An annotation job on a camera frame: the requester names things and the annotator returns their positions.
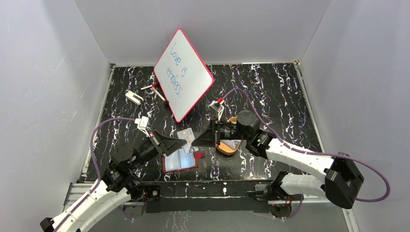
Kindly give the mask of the red leather card holder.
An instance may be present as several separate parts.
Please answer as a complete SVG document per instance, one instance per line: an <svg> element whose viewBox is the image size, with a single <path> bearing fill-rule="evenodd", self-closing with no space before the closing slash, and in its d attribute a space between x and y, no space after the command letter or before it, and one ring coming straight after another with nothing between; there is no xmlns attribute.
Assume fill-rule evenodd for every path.
<svg viewBox="0 0 410 232"><path fill-rule="evenodd" d="M163 172L171 173L198 168L198 159L201 159L204 155L204 150L186 154L183 149L179 149L173 154L162 158Z"/></svg>

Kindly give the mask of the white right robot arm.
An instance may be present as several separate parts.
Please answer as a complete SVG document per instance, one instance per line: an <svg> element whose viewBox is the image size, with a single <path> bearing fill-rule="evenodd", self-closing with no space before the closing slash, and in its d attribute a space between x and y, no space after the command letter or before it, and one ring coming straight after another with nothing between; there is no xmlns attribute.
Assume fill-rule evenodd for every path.
<svg viewBox="0 0 410 232"><path fill-rule="evenodd" d="M245 140L246 149L257 157L279 161L295 167L304 174L281 172L265 191L278 200L292 195L325 197L344 209L351 209L364 177L348 155L326 157L314 155L300 147L281 142L279 138L260 128L256 115L243 110L235 123L213 119L193 142L193 146L217 147L222 140Z"/></svg>

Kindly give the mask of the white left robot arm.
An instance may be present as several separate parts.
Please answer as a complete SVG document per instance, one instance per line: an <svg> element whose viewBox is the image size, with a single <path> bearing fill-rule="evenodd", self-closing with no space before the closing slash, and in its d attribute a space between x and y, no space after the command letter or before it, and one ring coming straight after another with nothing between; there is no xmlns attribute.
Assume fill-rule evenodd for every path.
<svg viewBox="0 0 410 232"><path fill-rule="evenodd" d="M146 197L143 181L135 170L157 156L169 156L187 143L149 131L139 147L122 143L111 155L109 166L74 204L54 218L40 222L44 232L87 232L125 202Z"/></svg>

